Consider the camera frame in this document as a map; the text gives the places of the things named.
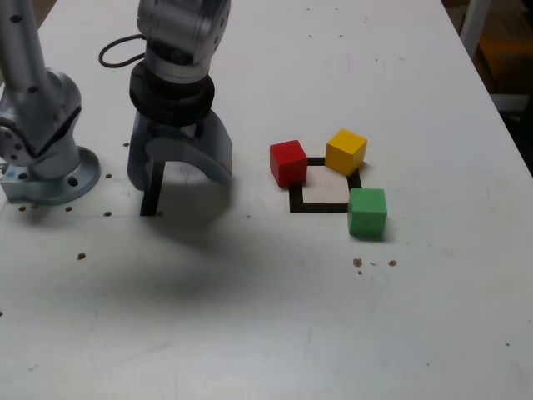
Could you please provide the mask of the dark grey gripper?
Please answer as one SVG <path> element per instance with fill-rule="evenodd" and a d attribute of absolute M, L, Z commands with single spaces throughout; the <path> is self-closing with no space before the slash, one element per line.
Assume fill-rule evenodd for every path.
<path fill-rule="evenodd" d="M 150 158 L 192 165 L 216 183 L 228 184 L 232 180 L 232 140 L 214 112 L 185 127 L 147 120 L 136 112 L 127 174 L 137 190 L 146 190 L 149 185 Z"/>

